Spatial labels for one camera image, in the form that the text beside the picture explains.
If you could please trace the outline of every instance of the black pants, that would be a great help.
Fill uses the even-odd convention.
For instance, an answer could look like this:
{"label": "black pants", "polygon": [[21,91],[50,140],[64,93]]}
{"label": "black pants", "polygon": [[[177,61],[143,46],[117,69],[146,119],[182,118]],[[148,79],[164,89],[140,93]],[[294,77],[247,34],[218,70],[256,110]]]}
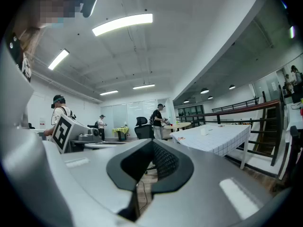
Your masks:
{"label": "black pants", "polygon": [[104,140],[104,129],[98,129],[98,130],[99,130],[99,135],[102,136],[102,140]]}

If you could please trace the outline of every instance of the black railing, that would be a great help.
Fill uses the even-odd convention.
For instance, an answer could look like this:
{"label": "black railing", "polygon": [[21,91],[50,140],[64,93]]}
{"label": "black railing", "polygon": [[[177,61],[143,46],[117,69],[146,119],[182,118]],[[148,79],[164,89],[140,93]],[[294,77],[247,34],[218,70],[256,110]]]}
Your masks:
{"label": "black railing", "polygon": [[259,97],[256,97],[254,99],[247,100],[247,101],[244,101],[241,103],[232,104],[232,105],[219,107],[219,108],[213,108],[212,111],[213,111],[213,113],[223,112],[223,111],[233,110],[233,109],[237,109],[237,108],[245,108],[245,107],[257,105],[258,103],[259,103]]}
{"label": "black railing", "polygon": [[[275,118],[265,118],[265,114],[263,114],[263,117],[258,119],[258,120],[239,120],[239,121],[222,121],[223,123],[235,123],[235,122],[260,122],[260,125],[263,125],[264,122],[267,121],[276,121],[277,124],[277,129],[276,129],[276,141],[275,144],[268,144],[268,143],[264,143],[264,142],[260,142],[260,141],[251,141],[249,140],[249,143],[252,144],[259,144],[259,145],[266,145],[266,146],[273,146],[275,147],[274,150],[274,154],[267,154],[267,153],[262,153],[262,152],[257,152],[257,151],[253,151],[253,150],[249,150],[248,152],[250,153],[254,153],[257,155],[262,155],[262,156],[266,156],[266,157],[271,157],[272,161],[271,161],[271,165],[273,166],[276,162],[276,157],[279,151],[279,145],[280,145],[280,140],[281,140],[281,136],[282,136],[282,128],[283,128],[283,119],[282,119],[282,107],[281,107],[281,102],[277,99],[277,100],[273,100],[270,102],[264,102],[262,104],[254,104],[252,106],[247,106],[247,107],[242,107],[242,108],[236,108],[233,110],[226,110],[226,111],[220,111],[220,112],[214,112],[214,113],[202,113],[202,114],[196,114],[196,115],[191,115],[191,116],[179,116],[177,118],[181,119],[183,122],[192,122],[193,123],[193,127],[195,127],[195,122],[211,122],[211,123],[221,123],[221,119],[220,116],[221,115],[227,115],[227,114],[238,114],[238,113],[245,113],[245,112],[250,112],[250,111],[255,111],[255,110],[261,110],[261,109],[267,109],[267,108],[272,108],[275,107],[276,108],[276,117]],[[207,120],[198,120],[195,119],[195,117],[208,117],[208,116],[216,116],[217,117],[217,121],[207,121]],[[263,128],[260,128],[259,131],[251,131],[251,133],[261,133],[262,135],[266,134],[266,133],[273,133],[275,131],[264,131]]]}

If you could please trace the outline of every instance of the white tablecloth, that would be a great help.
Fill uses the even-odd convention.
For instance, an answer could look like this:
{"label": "white tablecloth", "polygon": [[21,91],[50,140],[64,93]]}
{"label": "white tablecloth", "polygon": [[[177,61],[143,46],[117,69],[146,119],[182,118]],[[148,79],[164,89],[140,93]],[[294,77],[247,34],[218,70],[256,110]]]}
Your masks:
{"label": "white tablecloth", "polygon": [[[207,135],[201,135],[205,128]],[[250,125],[206,124],[189,130],[173,132],[170,134],[174,142],[181,145],[212,152],[225,156],[231,150],[250,137]]]}
{"label": "white tablecloth", "polygon": [[300,109],[292,109],[291,106],[293,106],[293,108],[299,108],[300,106],[302,106],[302,104],[298,105],[298,103],[291,103],[286,105],[288,118],[288,126],[285,133],[286,143],[290,142],[290,127],[295,126],[298,130],[303,129],[303,118],[300,115]]}

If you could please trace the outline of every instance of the table leg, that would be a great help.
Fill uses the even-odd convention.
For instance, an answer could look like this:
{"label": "table leg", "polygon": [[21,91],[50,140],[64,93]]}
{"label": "table leg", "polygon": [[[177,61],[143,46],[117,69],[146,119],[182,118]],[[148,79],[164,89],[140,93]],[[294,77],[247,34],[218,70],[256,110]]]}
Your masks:
{"label": "table leg", "polygon": [[244,150],[243,150],[242,162],[241,162],[241,166],[240,166],[241,170],[244,168],[244,165],[245,165],[245,157],[247,155],[247,149],[248,149],[248,138],[246,138],[246,140],[244,142]]}
{"label": "table leg", "polygon": [[117,133],[118,133],[118,139],[119,139],[119,141],[121,141],[121,140],[122,140],[122,139],[121,139],[121,132],[118,131]]}

